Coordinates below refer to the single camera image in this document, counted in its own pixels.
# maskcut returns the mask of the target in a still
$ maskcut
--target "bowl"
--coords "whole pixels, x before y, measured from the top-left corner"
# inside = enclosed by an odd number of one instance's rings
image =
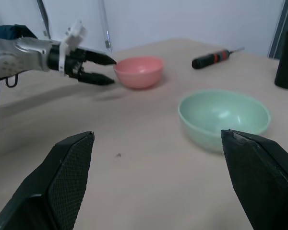
[[[120,82],[131,89],[146,89],[162,77],[163,61],[157,57],[132,57],[114,66]]]
[[[197,91],[185,97],[178,113],[187,136],[201,147],[222,152],[222,129],[259,135],[269,126],[271,116],[258,100],[223,91]]]

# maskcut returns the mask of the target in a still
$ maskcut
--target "white wall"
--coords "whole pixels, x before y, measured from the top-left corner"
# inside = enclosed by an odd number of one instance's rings
[[[60,41],[76,19],[82,20],[87,30],[80,44],[89,49],[106,51],[98,0],[43,0],[51,39]]]
[[[283,0],[105,0],[113,50],[184,37],[267,55]]]
[[[26,25],[38,38],[47,39],[36,0],[0,0],[0,25]]]

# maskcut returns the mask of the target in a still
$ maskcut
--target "beige tabletop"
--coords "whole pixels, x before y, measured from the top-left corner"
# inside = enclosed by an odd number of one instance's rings
[[[278,62],[245,53],[193,70],[194,57],[219,50],[168,40],[114,54],[155,55],[162,82],[146,91],[77,83],[55,72],[28,72],[0,91],[0,211],[52,146],[94,131],[87,190],[76,230],[250,230],[224,156],[182,133],[179,101],[194,90],[226,89],[259,99],[271,111],[265,136],[288,152],[288,91],[277,88]],[[112,67],[88,65],[116,78]]]

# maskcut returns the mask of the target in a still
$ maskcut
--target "robotic hand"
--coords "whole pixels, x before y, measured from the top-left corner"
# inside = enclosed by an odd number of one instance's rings
[[[75,25],[72,29],[69,28],[70,32],[67,32],[63,44],[59,45],[34,38],[27,28],[26,31],[29,31],[32,37],[14,40],[0,39],[0,80],[17,76],[18,73],[27,70],[49,71],[52,69],[84,83],[113,84],[114,80],[103,74],[84,71],[82,64],[86,61],[99,65],[113,65],[116,62],[107,55],[76,48],[81,41],[79,34],[83,27],[81,22]]]

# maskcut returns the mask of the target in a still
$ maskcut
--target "screwdriver handle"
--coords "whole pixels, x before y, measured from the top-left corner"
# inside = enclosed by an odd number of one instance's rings
[[[206,66],[210,66],[220,61],[227,60],[230,54],[231,53],[227,49],[224,49],[213,54],[198,57],[192,61],[192,67],[193,69],[202,69]]]

